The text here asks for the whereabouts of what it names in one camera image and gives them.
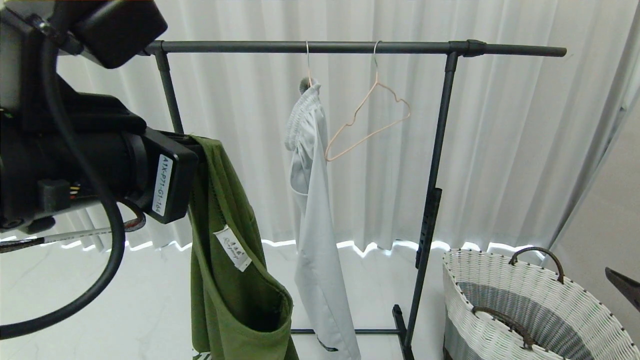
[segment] curtain fold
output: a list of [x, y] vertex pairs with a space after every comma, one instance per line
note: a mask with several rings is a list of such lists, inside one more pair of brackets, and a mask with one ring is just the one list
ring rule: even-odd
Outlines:
[[[454, 80], [438, 176], [443, 197], [435, 238], [548, 246], [575, 198], [581, 169], [614, 84], [636, 0], [586, 1], [157, 1], [169, 30], [163, 40], [448, 41], [568, 48], [564, 58], [485, 55], [461, 58]], [[284, 125], [307, 75], [304, 54], [169, 54], [186, 133], [221, 140], [243, 182], [264, 239], [294, 237]], [[334, 227], [340, 241], [389, 249], [419, 238], [444, 55], [379, 54], [380, 81], [412, 116], [328, 164]], [[311, 54], [311, 74], [329, 136], [350, 121], [374, 81], [366, 54]], [[153, 57], [117, 70], [66, 56], [59, 73], [78, 91], [117, 96], [149, 126], [170, 130]], [[332, 153], [404, 116], [376, 90]], [[99, 207], [86, 212], [107, 225]], [[54, 231], [75, 215], [60, 217]], [[105, 248], [110, 238], [102, 237]], [[131, 245], [191, 241], [186, 219], [148, 221]]]

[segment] olive green garment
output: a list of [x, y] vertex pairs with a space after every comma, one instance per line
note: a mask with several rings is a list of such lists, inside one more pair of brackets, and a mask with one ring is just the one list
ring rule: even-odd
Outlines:
[[[196, 171], [189, 203], [191, 336], [199, 353], [193, 359], [298, 360], [291, 339], [293, 302], [267, 273], [253, 209], [236, 172], [219, 141], [193, 139], [207, 158]], [[214, 235], [225, 224], [252, 260], [244, 272]]]

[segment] laundry basket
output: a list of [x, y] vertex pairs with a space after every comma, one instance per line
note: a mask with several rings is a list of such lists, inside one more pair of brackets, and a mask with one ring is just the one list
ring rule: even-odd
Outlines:
[[[518, 262], [529, 250], [550, 255], [559, 274]], [[450, 250], [443, 266], [446, 359], [640, 360], [618, 319], [547, 249], [511, 258]]]

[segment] basket handle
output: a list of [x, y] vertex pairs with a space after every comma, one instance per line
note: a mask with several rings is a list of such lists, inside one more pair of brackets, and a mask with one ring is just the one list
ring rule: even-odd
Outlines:
[[509, 260], [509, 265], [515, 265], [515, 263], [518, 262], [518, 255], [522, 254], [523, 252], [526, 251], [540, 251], [540, 252], [544, 252], [545, 254], [549, 255], [554, 262], [556, 263], [556, 266], [558, 267], [558, 281], [561, 284], [564, 284], [564, 270], [562, 269], [562, 264], [560, 264], [560, 260], [558, 260], [558, 258], [549, 250], [543, 248], [543, 247], [526, 247], [524, 249], [518, 250], [516, 251], [515, 254], [513, 254], [513, 256], [511, 257], [511, 260]]
[[519, 323], [515, 322], [509, 316], [501, 313], [500, 311], [494, 310], [494, 309], [492, 309], [490, 307], [474, 306], [473, 309], [471, 309], [471, 312], [474, 315], [478, 311], [482, 311], [483, 313], [487, 313], [489, 315], [492, 315], [494, 318], [500, 320], [502, 323], [507, 325], [510, 329], [512, 329], [515, 332], [517, 332], [520, 336], [522, 336], [522, 341], [524, 342], [524, 348], [528, 349], [528, 350], [533, 350], [533, 345], [535, 345], [536, 342], [533, 340], [533, 338], [531, 337], [529, 332], [527, 332], [527, 330], [524, 328], [524, 326], [522, 326]]

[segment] black metal clothing rack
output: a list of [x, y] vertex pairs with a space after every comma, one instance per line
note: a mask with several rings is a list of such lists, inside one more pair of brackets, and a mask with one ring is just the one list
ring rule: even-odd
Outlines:
[[[164, 87], [169, 107], [169, 114], [173, 123], [173, 130], [183, 134], [182, 121], [178, 110], [178, 102], [173, 89], [168, 53], [326, 53], [326, 54], [371, 54], [375, 42], [289, 42], [289, 41], [155, 41], [151, 43], [141, 55], [154, 55], [160, 77]], [[397, 335], [400, 341], [404, 360], [414, 360], [412, 350], [413, 331], [418, 315], [418, 306], [424, 276], [427, 270], [429, 251], [433, 241], [433, 231], [440, 206], [442, 189], [436, 188], [440, 155], [444, 130], [449, 112], [451, 90], [453, 88], [453, 76], [456, 72], [458, 58], [472, 57], [484, 54], [507, 54], [529, 56], [556, 56], [566, 54], [563, 47], [526, 46], [526, 45], [499, 45], [486, 44], [478, 40], [450, 41], [450, 42], [380, 42], [376, 47], [376, 54], [446, 54], [445, 77], [440, 100], [440, 112], [436, 128], [433, 156], [431, 158], [431, 171], [427, 183], [427, 195], [422, 217], [422, 229], [420, 230], [420, 242], [416, 254], [416, 268], [418, 274], [415, 280], [413, 300], [409, 313], [409, 322], [404, 322], [404, 317], [399, 305], [394, 305], [392, 315], [395, 329], [356, 329], [356, 334], [383, 334]], [[292, 334], [313, 334], [312, 329], [292, 329]]]

